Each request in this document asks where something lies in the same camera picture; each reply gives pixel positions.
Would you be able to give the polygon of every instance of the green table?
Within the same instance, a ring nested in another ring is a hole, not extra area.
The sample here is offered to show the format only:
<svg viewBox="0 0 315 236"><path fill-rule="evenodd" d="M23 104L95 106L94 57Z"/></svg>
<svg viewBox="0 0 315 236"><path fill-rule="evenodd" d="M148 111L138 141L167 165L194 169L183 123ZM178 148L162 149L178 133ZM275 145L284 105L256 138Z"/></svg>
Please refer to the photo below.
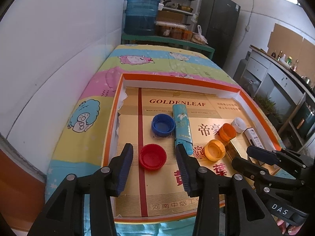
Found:
<svg viewBox="0 0 315 236"><path fill-rule="evenodd" d="M204 44L197 44L194 42L188 42L184 40L178 40L170 37L163 37L163 36L157 36L157 35L130 35L123 33L121 35L121 43L122 44L129 44L130 41L150 41L150 42L163 42L163 43L172 43L172 44L178 44L186 47L192 47L195 49L199 49L202 51L209 52L208 58L212 59L213 53L215 52L214 48L211 48L210 46Z"/></svg>

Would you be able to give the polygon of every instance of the bed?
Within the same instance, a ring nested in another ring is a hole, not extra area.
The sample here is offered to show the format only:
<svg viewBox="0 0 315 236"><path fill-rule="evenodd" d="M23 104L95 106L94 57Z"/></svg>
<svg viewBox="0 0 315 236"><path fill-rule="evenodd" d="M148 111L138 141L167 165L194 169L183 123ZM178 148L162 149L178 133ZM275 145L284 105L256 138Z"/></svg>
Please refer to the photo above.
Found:
<svg viewBox="0 0 315 236"><path fill-rule="evenodd" d="M237 85L222 69L200 53L156 45L119 45L92 77L65 123L48 169L46 200L66 175L74 173L77 176L85 176L100 168L111 106L123 72L193 78L227 86ZM265 116L264 118L283 147L275 129ZM85 212L84 218L88 234L88 212ZM192 230L193 223L194 218L189 218L177 224L169 222L137 225L136 228L133 225L118 225L117 230L121 235L132 235L130 232L135 235L148 235L152 232L167 235L166 232L170 233L170 230L177 230L177 234L182 235L180 230L184 233L183 228L187 226Z"/></svg>

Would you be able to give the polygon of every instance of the drawer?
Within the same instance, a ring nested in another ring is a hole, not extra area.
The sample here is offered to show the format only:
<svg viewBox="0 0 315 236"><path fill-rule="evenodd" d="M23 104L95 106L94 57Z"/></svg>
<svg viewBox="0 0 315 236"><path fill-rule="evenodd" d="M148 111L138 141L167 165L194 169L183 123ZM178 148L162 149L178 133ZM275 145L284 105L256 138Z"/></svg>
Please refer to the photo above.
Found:
<svg viewBox="0 0 315 236"><path fill-rule="evenodd" d="M272 62L270 62L267 58L263 57L259 53L252 51L250 57L262 64L264 67L269 68Z"/></svg>
<svg viewBox="0 0 315 236"><path fill-rule="evenodd" d="M267 73L267 68L252 58L249 58L246 69L260 81L264 79Z"/></svg>
<svg viewBox="0 0 315 236"><path fill-rule="evenodd" d="M268 69L268 74L284 89L292 101L297 105L301 100L303 93L294 82L275 65Z"/></svg>

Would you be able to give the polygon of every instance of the black refrigerator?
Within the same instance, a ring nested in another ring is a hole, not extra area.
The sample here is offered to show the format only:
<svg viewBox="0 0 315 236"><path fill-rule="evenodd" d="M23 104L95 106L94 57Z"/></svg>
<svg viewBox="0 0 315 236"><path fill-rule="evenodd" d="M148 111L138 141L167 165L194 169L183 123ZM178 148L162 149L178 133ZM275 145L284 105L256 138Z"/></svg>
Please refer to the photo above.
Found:
<svg viewBox="0 0 315 236"><path fill-rule="evenodd" d="M233 39L239 11L240 6L231 0L201 2L198 25L208 45L215 49L212 61L221 68Z"/></svg>

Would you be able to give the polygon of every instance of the blue water bottle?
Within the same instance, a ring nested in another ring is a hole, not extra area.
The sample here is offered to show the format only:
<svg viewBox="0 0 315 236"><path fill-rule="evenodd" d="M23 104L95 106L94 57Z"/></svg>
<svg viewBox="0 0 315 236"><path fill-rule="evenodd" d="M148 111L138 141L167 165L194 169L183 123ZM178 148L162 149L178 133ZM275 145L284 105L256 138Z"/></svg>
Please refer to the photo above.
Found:
<svg viewBox="0 0 315 236"><path fill-rule="evenodd" d="M132 35L154 35L160 1L127 0L124 32Z"/></svg>

